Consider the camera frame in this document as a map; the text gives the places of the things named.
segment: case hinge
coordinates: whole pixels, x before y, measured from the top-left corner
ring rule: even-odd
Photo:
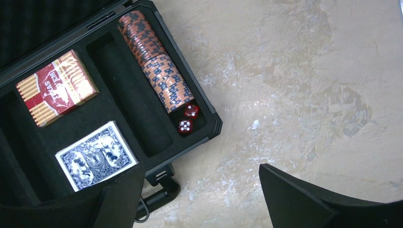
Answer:
[[[111,11],[111,12],[107,13],[105,16],[103,16],[103,17],[101,17],[100,19],[96,20],[94,23],[88,25],[88,26],[87,26],[87,29],[88,29],[88,30],[92,29],[93,27],[95,27],[95,26],[101,24],[102,22],[108,20],[108,19],[111,18],[113,15],[115,15],[115,12],[114,12],[114,11]]]

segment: black panel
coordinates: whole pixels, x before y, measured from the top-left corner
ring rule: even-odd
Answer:
[[[261,165],[260,183],[274,228],[325,227],[337,211],[281,175]]]
[[[136,165],[119,176],[37,207],[0,205],[1,227],[103,228],[109,225],[131,228],[143,183],[144,169]]]
[[[10,185],[4,172],[0,172],[0,183],[2,192],[0,194],[0,205],[20,206],[19,199],[15,195],[15,188]]]
[[[23,128],[18,128],[18,115],[15,115],[17,97],[14,93],[7,94],[0,99],[0,106],[0,170],[8,182],[5,186],[14,188],[14,196],[22,206],[35,206],[52,199],[45,178],[34,162],[35,153],[29,153],[31,143],[22,140]]]
[[[121,54],[112,34],[103,35],[88,45],[87,50],[115,102],[121,107],[132,131],[140,139],[146,155],[152,157],[172,145],[173,140],[165,125],[153,112],[150,101],[153,94],[147,94],[147,91],[144,91],[146,78],[128,67],[133,62],[125,59]]]
[[[259,176],[274,228],[403,227],[403,200],[383,204],[344,196],[269,164],[260,165]]]

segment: case lid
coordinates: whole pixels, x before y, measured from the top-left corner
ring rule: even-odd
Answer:
[[[260,183],[273,227],[326,227],[338,212],[284,174],[269,164],[260,165]]]
[[[122,0],[0,1],[0,72]]]
[[[132,228],[145,179],[142,164],[36,207],[0,205],[2,228]]]

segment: black handle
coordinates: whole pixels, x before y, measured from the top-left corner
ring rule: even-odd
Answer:
[[[173,201],[179,195],[179,192],[181,192],[181,186],[172,177],[161,178],[158,182],[163,189],[144,199],[150,213]],[[136,219],[141,219],[146,214],[144,204],[139,204]]]

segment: blue card deck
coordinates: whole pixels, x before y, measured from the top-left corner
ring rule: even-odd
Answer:
[[[105,181],[138,163],[114,121],[56,154],[74,191]]]

